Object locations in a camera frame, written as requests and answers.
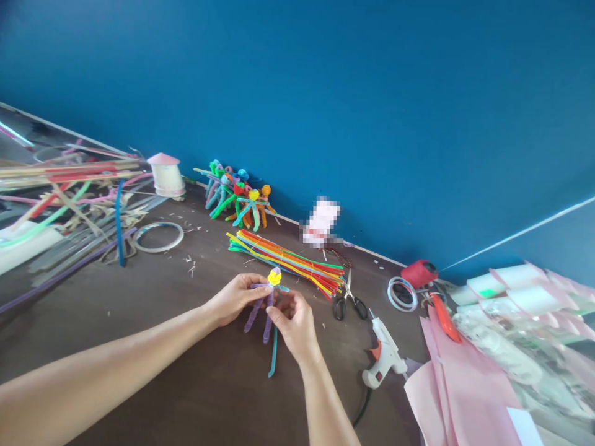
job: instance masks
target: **hot glue gun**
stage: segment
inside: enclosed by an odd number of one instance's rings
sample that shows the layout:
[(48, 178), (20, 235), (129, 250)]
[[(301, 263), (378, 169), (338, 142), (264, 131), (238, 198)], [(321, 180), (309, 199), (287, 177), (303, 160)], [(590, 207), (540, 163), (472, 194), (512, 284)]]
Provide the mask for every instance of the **hot glue gun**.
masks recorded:
[(377, 389), (389, 369), (404, 375), (405, 379), (407, 379), (407, 365), (399, 356), (399, 348), (390, 337), (389, 331), (380, 318), (375, 317), (372, 311), (370, 311), (370, 314), (372, 315), (372, 328), (378, 338), (378, 347), (371, 350), (376, 363), (370, 370), (364, 370), (361, 377), (369, 388)]

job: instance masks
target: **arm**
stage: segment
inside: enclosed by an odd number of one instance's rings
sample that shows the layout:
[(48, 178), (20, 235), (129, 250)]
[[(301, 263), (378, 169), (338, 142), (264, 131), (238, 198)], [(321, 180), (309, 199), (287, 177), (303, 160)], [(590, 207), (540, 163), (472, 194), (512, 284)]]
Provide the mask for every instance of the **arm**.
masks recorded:
[(302, 372), (310, 444), (359, 445), (320, 352), (312, 309), (304, 296), (290, 291), (277, 308), (268, 307), (267, 314), (283, 335)]
[(240, 274), (202, 307), (0, 386), (0, 444), (62, 445), (127, 400), (188, 348), (271, 292)]

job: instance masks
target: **tape roll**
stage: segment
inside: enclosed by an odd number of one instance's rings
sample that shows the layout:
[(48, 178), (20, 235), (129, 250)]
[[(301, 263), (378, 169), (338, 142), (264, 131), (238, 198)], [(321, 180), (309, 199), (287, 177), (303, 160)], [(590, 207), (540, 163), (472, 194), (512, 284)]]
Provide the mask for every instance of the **tape roll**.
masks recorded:
[[(138, 239), (141, 238), (148, 230), (159, 227), (159, 226), (171, 226), (176, 228), (180, 233), (178, 234), (178, 237), (171, 243), (168, 243), (165, 246), (162, 246), (160, 248), (146, 248), (144, 246), (141, 246), (141, 244), (138, 242)], [(146, 253), (159, 253), (159, 252), (165, 252), (167, 250), (170, 250), (173, 247), (176, 247), (177, 245), (180, 244), (180, 242), (182, 241), (182, 239), (184, 238), (184, 230), (182, 229), (182, 226), (178, 225), (177, 223), (173, 223), (173, 222), (156, 222), (156, 223), (150, 223), (147, 226), (143, 226), (142, 228), (140, 228), (136, 234), (134, 235), (134, 245), (136, 246), (136, 248), (138, 250), (141, 250), (143, 252)]]

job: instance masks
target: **pink paper sheet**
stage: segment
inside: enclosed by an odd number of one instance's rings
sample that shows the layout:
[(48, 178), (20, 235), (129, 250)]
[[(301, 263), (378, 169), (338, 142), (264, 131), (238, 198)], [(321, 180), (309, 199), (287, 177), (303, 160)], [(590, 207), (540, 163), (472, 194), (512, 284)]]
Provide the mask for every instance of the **pink paper sheet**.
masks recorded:
[(522, 409), (506, 374), (466, 339), (451, 340), (428, 307), (460, 446), (521, 446), (507, 407)]
[(426, 445), (449, 446), (432, 361), (421, 366), (407, 380), (405, 392)]
[(454, 431), (454, 424), (452, 423), (451, 408), (448, 401), (448, 391), (446, 390), (446, 380), (444, 378), (444, 367), (442, 366), (442, 359), (438, 354), (438, 347), (436, 345), (436, 338), (434, 337), (434, 330), (431, 322), (423, 317), (420, 317), (421, 329), (426, 338), (426, 345), (432, 358), (434, 366), (434, 376), (436, 377), (436, 388), (438, 389), (438, 396), (440, 408), (442, 409), (443, 425), (446, 431), (446, 440), (448, 446), (458, 446), (457, 436)]

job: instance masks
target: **hand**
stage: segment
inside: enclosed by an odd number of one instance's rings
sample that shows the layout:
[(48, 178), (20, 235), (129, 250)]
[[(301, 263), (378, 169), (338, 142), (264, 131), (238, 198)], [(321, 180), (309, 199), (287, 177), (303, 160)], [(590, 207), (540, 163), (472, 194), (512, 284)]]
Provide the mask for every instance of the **hand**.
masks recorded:
[(271, 293), (271, 287), (250, 289), (252, 284), (268, 284), (268, 279), (260, 274), (238, 274), (205, 304), (213, 312), (219, 326), (234, 321), (244, 307)]
[(304, 296), (295, 290), (279, 292), (283, 299), (276, 307), (268, 307), (267, 314), (277, 326), (287, 348), (300, 368), (317, 365), (322, 353), (316, 339), (314, 316)]

